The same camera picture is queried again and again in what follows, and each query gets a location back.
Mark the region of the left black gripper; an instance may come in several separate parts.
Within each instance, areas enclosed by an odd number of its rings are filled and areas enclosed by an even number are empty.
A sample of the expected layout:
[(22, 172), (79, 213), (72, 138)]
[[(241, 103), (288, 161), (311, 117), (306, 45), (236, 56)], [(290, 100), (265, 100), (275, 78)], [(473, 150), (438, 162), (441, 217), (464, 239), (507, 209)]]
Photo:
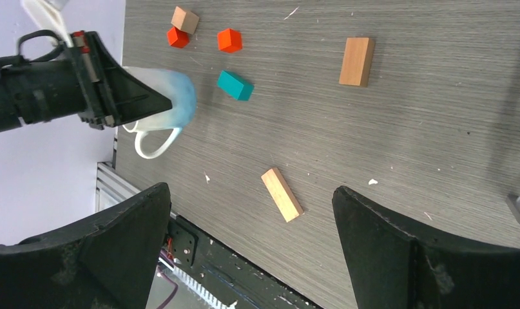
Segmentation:
[[(22, 45), (51, 37), (56, 45), (30, 60)], [(97, 32), (71, 34), (73, 47), (51, 30), (22, 36), (17, 53), (0, 57), (0, 133), (78, 114), (94, 129), (117, 127), (170, 110), (170, 99), (127, 72)]]

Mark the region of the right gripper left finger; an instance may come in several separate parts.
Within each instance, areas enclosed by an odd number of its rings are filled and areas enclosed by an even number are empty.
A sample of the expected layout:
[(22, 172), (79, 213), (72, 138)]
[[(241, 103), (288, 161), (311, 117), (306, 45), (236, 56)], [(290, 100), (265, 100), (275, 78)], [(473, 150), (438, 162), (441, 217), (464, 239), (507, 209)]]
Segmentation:
[(171, 209), (158, 183), (108, 209), (0, 245), (0, 308), (145, 308)]

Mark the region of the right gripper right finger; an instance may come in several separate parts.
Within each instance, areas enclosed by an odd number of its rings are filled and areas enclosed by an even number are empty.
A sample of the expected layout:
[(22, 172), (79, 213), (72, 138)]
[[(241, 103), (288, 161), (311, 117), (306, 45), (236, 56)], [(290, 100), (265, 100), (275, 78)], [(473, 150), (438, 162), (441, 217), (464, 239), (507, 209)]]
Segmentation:
[(520, 249), (431, 227), (346, 187), (334, 219), (359, 308), (520, 308)]

